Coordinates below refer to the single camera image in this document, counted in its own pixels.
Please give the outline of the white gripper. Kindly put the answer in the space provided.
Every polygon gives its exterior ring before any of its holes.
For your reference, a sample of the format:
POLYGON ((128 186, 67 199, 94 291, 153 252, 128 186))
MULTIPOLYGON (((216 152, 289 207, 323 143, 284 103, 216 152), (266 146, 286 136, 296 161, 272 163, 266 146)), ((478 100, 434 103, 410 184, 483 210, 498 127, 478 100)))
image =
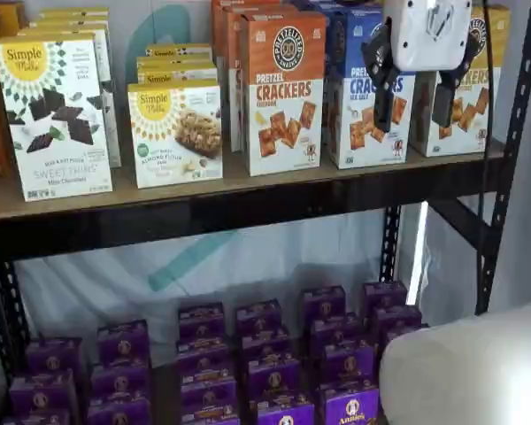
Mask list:
POLYGON ((375 86, 374 125, 391 126, 396 78, 401 72, 439 71, 432 121, 449 125, 454 96, 479 49, 468 34, 472 3, 461 0, 394 0, 383 3, 384 21, 361 51, 375 86))

